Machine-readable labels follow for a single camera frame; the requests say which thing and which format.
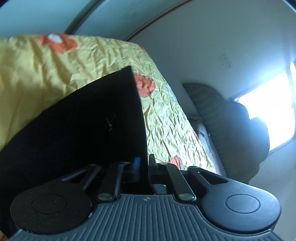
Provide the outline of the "black pants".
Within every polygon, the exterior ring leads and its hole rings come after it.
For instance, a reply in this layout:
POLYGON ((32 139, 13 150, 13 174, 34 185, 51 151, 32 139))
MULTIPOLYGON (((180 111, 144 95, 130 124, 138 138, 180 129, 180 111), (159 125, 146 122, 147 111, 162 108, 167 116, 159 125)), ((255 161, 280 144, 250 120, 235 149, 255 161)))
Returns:
POLYGON ((90 164, 147 158, 140 96, 131 67, 75 90, 43 111, 1 149, 1 231, 16 227, 20 193, 90 164))

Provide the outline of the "grey padded headboard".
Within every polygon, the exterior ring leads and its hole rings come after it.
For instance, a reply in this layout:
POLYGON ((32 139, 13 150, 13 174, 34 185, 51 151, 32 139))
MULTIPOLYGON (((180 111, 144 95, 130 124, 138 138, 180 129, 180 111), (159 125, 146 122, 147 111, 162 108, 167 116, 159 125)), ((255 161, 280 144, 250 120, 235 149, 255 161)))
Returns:
POLYGON ((244 105, 225 99, 213 87, 201 83, 183 87, 198 112, 187 118, 217 173, 249 183, 269 154, 266 123, 249 117, 244 105))

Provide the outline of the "bright window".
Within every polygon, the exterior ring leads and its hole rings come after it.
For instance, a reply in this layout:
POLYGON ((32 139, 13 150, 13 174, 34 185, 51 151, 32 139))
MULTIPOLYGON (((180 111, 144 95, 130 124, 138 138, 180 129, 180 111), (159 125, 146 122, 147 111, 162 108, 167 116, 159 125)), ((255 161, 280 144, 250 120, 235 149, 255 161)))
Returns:
POLYGON ((271 152, 284 146, 295 137, 295 61, 234 101, 247 108, 250 119, 258 117, 265 121, 271 152))

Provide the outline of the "yellow floral quilt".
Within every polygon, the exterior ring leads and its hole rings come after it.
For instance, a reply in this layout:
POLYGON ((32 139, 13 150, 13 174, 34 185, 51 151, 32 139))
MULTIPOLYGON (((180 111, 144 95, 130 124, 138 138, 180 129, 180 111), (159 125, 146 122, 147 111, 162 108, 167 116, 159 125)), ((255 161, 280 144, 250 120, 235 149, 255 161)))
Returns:
POLYGON ((1 146, 46 108, 126 66, 136 80, 147 147, 156 161, 214 172, 214 163, 148 53, 135 43, 102 37, 1 39, 1 146))

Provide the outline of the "wall socket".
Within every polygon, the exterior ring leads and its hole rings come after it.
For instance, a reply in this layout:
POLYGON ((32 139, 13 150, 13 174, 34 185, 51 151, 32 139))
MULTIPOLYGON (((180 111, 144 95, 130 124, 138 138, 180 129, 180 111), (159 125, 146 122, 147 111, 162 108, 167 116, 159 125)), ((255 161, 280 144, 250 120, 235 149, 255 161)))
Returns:
POLYGON ((227 69, 231 68, 231 61, 226 54, 220 55, 219 60, 225 68, 227 68, 227 69))

